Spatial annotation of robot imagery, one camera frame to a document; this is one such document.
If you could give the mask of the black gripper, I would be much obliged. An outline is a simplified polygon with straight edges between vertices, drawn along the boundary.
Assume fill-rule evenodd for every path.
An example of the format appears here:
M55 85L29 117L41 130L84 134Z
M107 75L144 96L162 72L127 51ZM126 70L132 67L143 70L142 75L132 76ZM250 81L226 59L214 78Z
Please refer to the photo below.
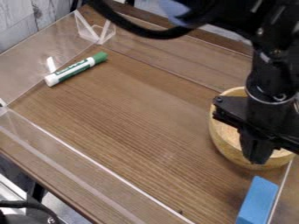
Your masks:
M238 129L239 142L244 158L254 165L263 165L270 159L274 150L280 147L299 154L299 108L296 103L279 107L279 113L288 115L283 130L272 134L258 127L260 111L274 111L278 101L259 101L247 96L224 96L214 98L215 111L212 118Z

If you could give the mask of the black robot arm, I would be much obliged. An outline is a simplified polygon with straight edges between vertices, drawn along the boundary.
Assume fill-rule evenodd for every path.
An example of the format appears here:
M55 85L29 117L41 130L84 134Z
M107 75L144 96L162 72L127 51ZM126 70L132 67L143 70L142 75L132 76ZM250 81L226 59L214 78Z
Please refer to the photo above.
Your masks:
M212 118L235 127L244 158L262 165L275 150L299 154L299 0L174 0L175 18L235 32L254 47L246 93L216 96Z

